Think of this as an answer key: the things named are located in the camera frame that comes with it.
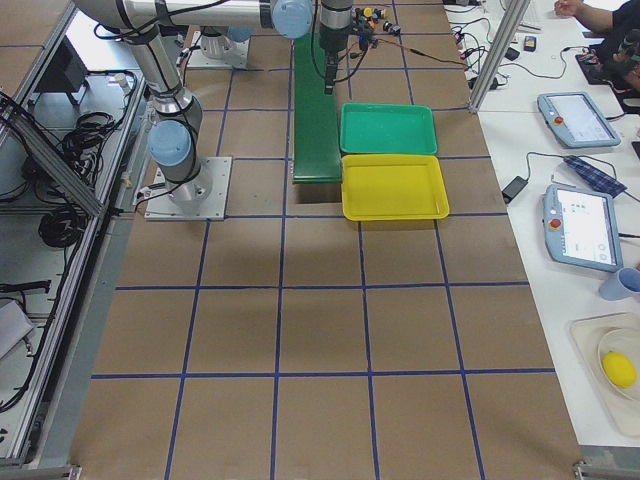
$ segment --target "white table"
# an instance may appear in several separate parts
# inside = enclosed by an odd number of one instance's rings
[[[558,18],[553,13],[553,0],[533,0],[543,21],[543,31],[535,34],[535,52],[522,51],[524,33],[517,33],[521,51],[516,60],[538,74],[558,75],[562,71],[560,50],[585,44],[583,29],[572,18]],[[449,8],[467,11],[468,8]],[[502,16],[499,0],[487,0],[484,8],[466,13],[449,13],[451,22],[470,22],[486,17],[492,22],[492,34]],[[487,22],[467,28],[481,42],[486,38]],[[640,160],[630,142],[640,140],[640,117],[627,115],[612,122],[622,138],[616,147],[567,149],[561,146],[545,125],[536,98],[540,93],[586,91],[605,116],[616,116],[622,110],[606,86],[589,85],[573,58],[579,50],[565,52],[567,70],[562,79],[540,79],[525,70],[501,67],[509,74],[505,87],[490,91],[480,107],[479,118],[491,153],[496,175],[504,188],[516,175],[526,177],[525,155],[529,151],[559,155],[591,155],[613,163],[619,180],[631,193],[640,197]],[[607,167],[597,165],[607,171]],[[574,345],[570,326],[581,319],[619,312],[640,315],[640,297],[608,302],[597,290],[608,273],[557,263],[551,260],[544,244],[542,228],[542,195],[555,180],[577,186],[584,183],[560,159],[532,157],[531,178],[527,187],[508,207],[518,247],[545,331],[549,350],[562,387],[567,410],[578,443],[581,445],[640,447],[640,437],[621,434],[602,401],[595,382]],[[621,195],[614,201],[620,232],[640,234],[640,203]],[[640,263],[640,240],[622,242],[625,266]]]
[[[541,93],[555,92],[576,92],[588,91],[589,96],[594,100],[598,108],[606,117],[614,117],[622,113],[611,89],[605,85],[589,85],[580,67],[575,60],[575,55],[580,53],[579,48],[574,48],[562,53],[567,63],[566,71],[560,79],[549,79],[534,77],[526,70],[509,63],[517,63],[537,75],[558,77],[562,74],[563,63],[561,50],[565,47],[579,47],[586,45],[582,29],[572,18],[561,18],[553,12],[553,0],[532,0],[536,3],[541,23],[542,32],[522,33],[515,35],[516,43],[513,48],[520,52],[520,56],[509,62],[504,59],[503,66],[498,72],[508,76],[508,80],[498,76],[499,83],[507,84],[487,93],[484,102],[480,106],[480,111],[485,112],[537,112],[536,99]],[[448,8],[449,20],[451,22],[471,22],[478,18],[487,18],[491,22],[489,39],[493,38],[504,10],[500,6],[499,0],[488,0],[484,7],[475,8],[471,11],[462,8]],[[465,13],[452,13],[458,10]],[[464,29],[471,33],[481,45],[490,48],[486,42],[489,24],[481,21],[470,25]],[[525,35],[534,35],[537,38],[537,47],[534,52],[523,50],[523,40]]]
[[[609,161],[615,164],[619,180],[640,196],[640,160],[629,145],[632,139],[640,140],[637,116],[624,117],[613,123],[623,138],[620,146],[577,150],[562,148],[540,114],[480,112],[479,116],[498,182],[503,188],[516,175],[526,176],[525,154],[537,151],[585,154]],[[552,173],[556,181],[585,186],[560,159],[533,157],[529,184],[511,202],[508,213],[567,409],[581,445],[640,447],[640,438],[621,435],[615,428],[569,333],[570,325],[576,320],[617,312],[640,314],[640,297],[605,301],[598,296],[597,290],[608,273],[551,260],[544,244],[541,219],[542,195],[551,184]],[[619,230],[640,234],[640,203],[621,195],[614,205]],[[623,241],[622,253],[625,266],[639,264],[640,240]]]

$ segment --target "person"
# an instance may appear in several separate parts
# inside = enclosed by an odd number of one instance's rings
[[[618,10],[592,7],[582,0],[557,0],[556,15],[574,17],[593,33],[604,35],[594,46],[605,74],[614,87],[631,87],[640,92],[640,0],[630,0]]]

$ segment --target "green conveyor belt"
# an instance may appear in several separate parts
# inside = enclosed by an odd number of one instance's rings
[[[324,51],[315,38],[317,65]],[[294,183],[340,183],[340,147],[335,94],[324,94],[324,80],[311,61],[311,35],[295,41]]]

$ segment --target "touchscreen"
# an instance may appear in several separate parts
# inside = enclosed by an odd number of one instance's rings
[[[554,95],[549,101],[575,140],[593,141],[613,138],[582,95]]]
[[[596,195],[557,191],[562,205],[564,255],[615,264],[607,199]]]

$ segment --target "yellow lemon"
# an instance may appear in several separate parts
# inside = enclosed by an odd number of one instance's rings
[[[638,377],[631,360],[619,352],[609,352],[602,357],[602,368],[611,383],[620,388],[629,388]]]

